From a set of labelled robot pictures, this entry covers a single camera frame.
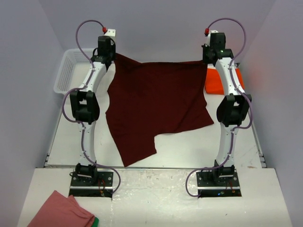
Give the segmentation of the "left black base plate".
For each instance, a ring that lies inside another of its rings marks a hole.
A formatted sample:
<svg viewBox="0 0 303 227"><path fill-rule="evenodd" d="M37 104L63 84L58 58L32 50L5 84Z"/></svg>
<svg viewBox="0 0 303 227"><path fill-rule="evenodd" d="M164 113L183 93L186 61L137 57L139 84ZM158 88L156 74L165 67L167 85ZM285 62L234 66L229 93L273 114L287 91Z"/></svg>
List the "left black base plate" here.
<svg viewBox="0 0 303 227"><path fill-rule="evenodd" d="M102 198L113 196L113 172L97 171L93 177L87 177L74 171L70 173L70 176L69 196Z"/></svg>

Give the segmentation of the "pink folded t-shirt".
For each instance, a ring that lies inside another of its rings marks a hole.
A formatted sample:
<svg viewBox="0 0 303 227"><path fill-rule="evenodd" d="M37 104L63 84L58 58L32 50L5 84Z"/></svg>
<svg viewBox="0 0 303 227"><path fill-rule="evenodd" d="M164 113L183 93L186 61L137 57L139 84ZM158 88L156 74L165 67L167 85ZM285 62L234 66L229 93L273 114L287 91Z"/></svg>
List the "pink folded t-shirt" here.
<svg viewBox="0 0 303 227"><path fill-rule="evenodd" d="M95 216L82 208L74 196L57 191L48 197L28 224L29 227L91 227Z"/></svg>

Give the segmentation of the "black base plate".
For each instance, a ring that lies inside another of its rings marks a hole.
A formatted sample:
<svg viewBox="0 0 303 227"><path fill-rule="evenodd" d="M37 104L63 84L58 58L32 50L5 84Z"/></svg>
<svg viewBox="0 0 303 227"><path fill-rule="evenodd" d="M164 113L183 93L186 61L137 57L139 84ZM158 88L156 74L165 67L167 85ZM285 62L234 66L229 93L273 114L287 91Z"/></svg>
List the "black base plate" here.
<svg viewBox="0 0 303 227"><path fill-rule="evenodd" d="M233 176L214 178L212 172L197 172L197 192L199 198L241 197L241 187L237 171Z"/></svg>
<svg viewBox="0 0 303 227"><path fill-rule="evenodd" d="M97 171L93 177L87 177L74 171L70 173L70 176L69 196L102 198L113 196L113 172Z"/></svg>

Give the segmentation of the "folded orange t-shirt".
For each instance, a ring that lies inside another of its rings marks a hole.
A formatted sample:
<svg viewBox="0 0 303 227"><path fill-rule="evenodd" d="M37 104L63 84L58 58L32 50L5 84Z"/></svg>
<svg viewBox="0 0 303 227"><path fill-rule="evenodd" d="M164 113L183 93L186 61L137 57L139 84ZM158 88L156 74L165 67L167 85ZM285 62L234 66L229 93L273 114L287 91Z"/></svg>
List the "folded orange t-shirt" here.
<svg viewBox="0 0 303 227"><path fill-rule="evenodd" d="M219 73L214 67L208 67L207 69L205 90L207 94L212 94L212 95L224 94L223 85Z"/></svg>

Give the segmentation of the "green cloth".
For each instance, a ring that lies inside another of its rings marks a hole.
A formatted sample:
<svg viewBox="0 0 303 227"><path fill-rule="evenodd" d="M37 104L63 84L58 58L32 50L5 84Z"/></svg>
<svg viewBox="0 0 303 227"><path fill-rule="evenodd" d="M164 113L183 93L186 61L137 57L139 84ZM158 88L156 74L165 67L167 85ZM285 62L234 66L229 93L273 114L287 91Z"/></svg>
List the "green cloth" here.
<svg viewBox="0 0 303 227"><path fill-rule="evenodd" d="M97 217L94 218L94 222L91 227L98 227L99 219Z"/></svg>

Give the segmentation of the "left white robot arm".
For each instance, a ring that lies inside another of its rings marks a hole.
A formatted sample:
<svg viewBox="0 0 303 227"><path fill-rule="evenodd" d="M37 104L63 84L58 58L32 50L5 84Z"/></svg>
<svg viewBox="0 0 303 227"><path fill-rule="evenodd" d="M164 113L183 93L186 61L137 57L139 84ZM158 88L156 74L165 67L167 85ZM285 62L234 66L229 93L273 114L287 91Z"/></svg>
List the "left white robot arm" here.
<svg viewBox="0 0 303 227"><path fill-rule="evenodd" d="M94 132L100 115L96 91L109 66L116 57L116 43L110 36L98 38L98 47L90 58L91 67L82 86L70 93L71 112L81 125L81 155L72 173L71 186L93 186L98 182L97 160L94 151Z"/></svg>

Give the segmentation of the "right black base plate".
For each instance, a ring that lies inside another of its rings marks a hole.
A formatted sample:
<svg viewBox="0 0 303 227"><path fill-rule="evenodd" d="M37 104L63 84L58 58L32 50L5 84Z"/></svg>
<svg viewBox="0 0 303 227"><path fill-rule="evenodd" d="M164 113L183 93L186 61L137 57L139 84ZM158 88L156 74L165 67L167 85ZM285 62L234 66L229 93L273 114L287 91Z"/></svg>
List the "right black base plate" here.
<svg viewBox="0 0 303 227"><path fill-rule="evenodd" d="M241 197L241 187L237 171L233 176L214 178L212 172L197 172L197 192L199 198Z"/></svg>

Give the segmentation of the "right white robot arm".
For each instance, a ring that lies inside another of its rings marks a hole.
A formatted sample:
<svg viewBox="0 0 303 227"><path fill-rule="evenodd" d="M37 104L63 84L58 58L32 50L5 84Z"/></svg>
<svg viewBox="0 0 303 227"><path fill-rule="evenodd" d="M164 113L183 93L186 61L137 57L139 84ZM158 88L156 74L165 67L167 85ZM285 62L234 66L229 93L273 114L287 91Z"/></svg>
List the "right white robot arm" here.
<svg viewBox="0 0 303 227"><path fill-rule="evenodd" d="M223 186L235 177L234 144L249 111L251 95L245 94L238 79L233 53L225 47L225 34L207 28L205 36L206 43L202 46L203 61L212 64L217 70L224 98L216 111L221 127L218 155L214 166L210 170L201 171L201 175L205 182Z"/></svg>

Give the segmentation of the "dark red t-shirt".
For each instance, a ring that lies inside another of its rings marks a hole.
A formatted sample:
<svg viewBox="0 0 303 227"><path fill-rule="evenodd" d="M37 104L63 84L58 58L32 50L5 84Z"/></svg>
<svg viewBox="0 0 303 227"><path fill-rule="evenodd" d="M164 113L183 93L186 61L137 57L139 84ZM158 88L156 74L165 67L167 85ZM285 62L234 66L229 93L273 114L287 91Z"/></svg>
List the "dark red t-shirt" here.
<svg viewBox="0 0 303 227"><path fill-rule="evenodd" d="M213 124L202 61L140 63L121 54L107 90L107 124L124 166L156 153L155 136Z"/></svg>

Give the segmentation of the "white plastic basket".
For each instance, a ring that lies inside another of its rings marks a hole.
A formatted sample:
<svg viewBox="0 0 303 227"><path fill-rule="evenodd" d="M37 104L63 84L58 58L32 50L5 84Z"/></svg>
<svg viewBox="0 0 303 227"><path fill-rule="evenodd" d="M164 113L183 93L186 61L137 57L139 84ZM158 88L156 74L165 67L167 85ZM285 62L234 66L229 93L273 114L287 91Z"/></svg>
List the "white plastic basket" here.
<svg viewBox="0 0 303 227"><path fill-rule="evenodd" d="M79 49L67 50L62 58L53 90L65 95L75 87L81 87L86 75L90 72L91 64Z"/></svg>

